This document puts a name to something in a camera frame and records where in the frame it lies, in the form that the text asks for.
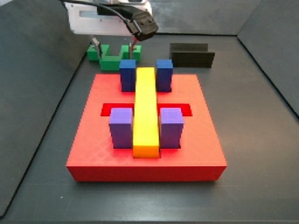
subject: yellow bar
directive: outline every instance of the yellow bar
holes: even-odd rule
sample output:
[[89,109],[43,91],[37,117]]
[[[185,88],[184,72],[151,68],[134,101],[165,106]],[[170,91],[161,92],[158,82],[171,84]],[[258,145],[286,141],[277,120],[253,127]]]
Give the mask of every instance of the yellow bar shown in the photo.
[[135,82],[134,158],[159,158],[155,68],[139,67]]

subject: blue block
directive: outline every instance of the blue block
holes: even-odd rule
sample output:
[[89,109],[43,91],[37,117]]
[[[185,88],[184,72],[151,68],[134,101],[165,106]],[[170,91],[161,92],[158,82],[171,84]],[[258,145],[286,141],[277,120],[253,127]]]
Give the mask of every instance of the blue block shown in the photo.
[[122,92],[137,91],[137,60],[122,59],[119,64]]
[[173,92],[174,63],[170,59],[159,59],[157,67],[157,91]]
[[109,127],[115,149],[133,149],[134,147],[133,116],[131,108],[111,109]]
[[184,133],[184,112],[181,108],[162,108],[161,148],[180,149]]

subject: red base block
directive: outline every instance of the red base block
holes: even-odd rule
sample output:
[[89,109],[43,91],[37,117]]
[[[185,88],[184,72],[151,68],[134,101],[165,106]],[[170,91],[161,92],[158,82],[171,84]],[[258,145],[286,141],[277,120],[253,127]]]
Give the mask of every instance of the red base block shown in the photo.
[[158,93],[158,103],[190,104],[182,148],[162,149],[161,158],[134,158],[131,150],[114,149],[105,103],[135,103],[122,93],[117,74],[99,74],[71,148],[67,167],[77,181],[213,181],[228,167],[197,75],[176,75],[173,92]]

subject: toy block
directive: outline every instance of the toy block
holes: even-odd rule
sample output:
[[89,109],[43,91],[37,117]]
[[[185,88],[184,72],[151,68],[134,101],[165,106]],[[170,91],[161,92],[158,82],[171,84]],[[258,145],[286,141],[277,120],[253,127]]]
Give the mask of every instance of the toy block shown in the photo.
[[119,64],[121,84],[123,92],[137,91],[137,61],[122,59]]
[[135,83],[134,158],[159,158],[155,69],[139,67]]
[[[123,59],[129,60],[129,45],[122,45],[122,53],[123,53]],[[142,60],[142,46],[141,45],[135,46],[133,60],[138,62]]]
[[157,67],[157,91],[173,92],[174,63],[170,59],[159,59]]
[[184,133],[184,112],[181,108],[162,108],[161,112],[161,148],[181,149]]
[[176,67],[212,68],[216,52],[209,52],[209,44],[171,43],[171,60]]
[[94,45],[90,45],[87,54],[89,54],[89,60],[99,60],[99,52]]
[[158,93],[158,103],[190,104],[184,118],[182,148],[161,149],[159,158],[134,158],[131,150],[114,150],[103,104],[133,105],[135,93],[121,91],[119,75],[99,74],[90,90],[67,168],[77,181],[216,181],[228,161],[197,74],[173,76],[173,93]]
[[133,149],[133,115],[131,108],[113,108],[110,116],[110,133],[115,149]]
[[[89,60],[98,60],[102,71],[119,71],[119,63],[122,59],[129,60],[129,45],[122,45],[119,55],[111,55],[110,45],[102,45],[102,57],[99,58],[99,53],[94,45],[89,47],[87,54]],[[134,60],[141,61],[142,59],[142,46],[137,45],[134,50]]]

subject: black object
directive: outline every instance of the black object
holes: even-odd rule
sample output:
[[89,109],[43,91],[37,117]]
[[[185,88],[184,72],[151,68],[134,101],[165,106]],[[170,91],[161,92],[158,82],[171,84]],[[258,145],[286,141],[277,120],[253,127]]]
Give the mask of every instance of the black object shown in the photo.
[[[149,11],[125,5],[111,5],[109,7],[130,20],[126,27],[139,41],[150,39],[157,34],[159,26]],[[98,7],[98,14],[115,16],[115,13],[103,7]]]
[[176,67],[212,68],[216,52],[209,52],[209,44],[171,43],[170,57]]
[[59,1],[0,7],[0,216],[15,196],[90,40]]

